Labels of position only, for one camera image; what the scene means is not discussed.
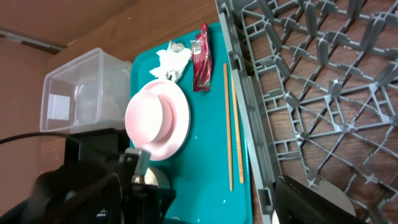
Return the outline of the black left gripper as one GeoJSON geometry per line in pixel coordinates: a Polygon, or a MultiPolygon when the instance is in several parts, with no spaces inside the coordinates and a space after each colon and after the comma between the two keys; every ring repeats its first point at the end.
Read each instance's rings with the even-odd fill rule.
{"type": "Polygon", "coordinates": [[[162,223],[167,210],[175,199],[176,193],[171,189],[160,189],[153,185],[133,184],[119,163],[119,158],[108,162],[73,161],[55,171],[46,172],[38,178],[49,175],[51,186],[61,187],[70,183],[89,184],[96,178],[108,174],[118,175],[123,197],[121,206],[122,223],[162,223]]]}

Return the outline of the grey bowl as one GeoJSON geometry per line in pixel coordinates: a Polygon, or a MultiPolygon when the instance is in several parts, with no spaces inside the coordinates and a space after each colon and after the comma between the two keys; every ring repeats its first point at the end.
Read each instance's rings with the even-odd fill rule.
{"type": "Polygon", "coordinates": [[[171,189],[170,181],[166,174],[154,166],[149,166],[144,175],[134,174],[132,183],[153,185],[160,189],[171,189]]]}

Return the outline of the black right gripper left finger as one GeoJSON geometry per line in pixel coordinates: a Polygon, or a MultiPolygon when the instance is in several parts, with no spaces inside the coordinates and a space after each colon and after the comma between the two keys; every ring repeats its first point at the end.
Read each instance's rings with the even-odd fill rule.
{"type": "Polygon", "coordinates": [[[1,216],[1,223],[122,223],[120,179],[111,173],[89,184],[51,186],[38,178],[29,198],[1,216]]]}

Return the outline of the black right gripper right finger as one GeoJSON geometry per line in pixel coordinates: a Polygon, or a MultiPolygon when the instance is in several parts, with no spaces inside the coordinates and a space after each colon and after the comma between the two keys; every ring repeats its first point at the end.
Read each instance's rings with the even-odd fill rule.
{"type": "Polygon", "coordinates": [[[287,175],[274,183],[275,210],[280,224],[365,224],[287,175]]]}

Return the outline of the white napkin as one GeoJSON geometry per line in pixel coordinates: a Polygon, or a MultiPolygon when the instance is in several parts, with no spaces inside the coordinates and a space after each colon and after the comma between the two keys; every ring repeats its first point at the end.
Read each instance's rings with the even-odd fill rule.
{"type": "Polygon", "coordinates": [[[158,67],[153,68],[150,74],[158,79],[170,80],[177,83],[185,70],[185,67],[192,58],[192,51],[182,43],[175,43],[171,40],[166,50],[156,52],[159,56],[158,67]]]}

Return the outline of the red snack wrapper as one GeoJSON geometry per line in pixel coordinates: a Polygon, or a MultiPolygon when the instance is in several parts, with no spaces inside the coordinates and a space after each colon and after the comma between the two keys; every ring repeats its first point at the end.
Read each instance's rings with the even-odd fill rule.
{"type": "Polygon", "coordinates": [[[199,33],[194,40],[190,41],[190,45],[193,62],[193,91],[209,91],[213,60],[207,23],[201,25],[199,33]]]}

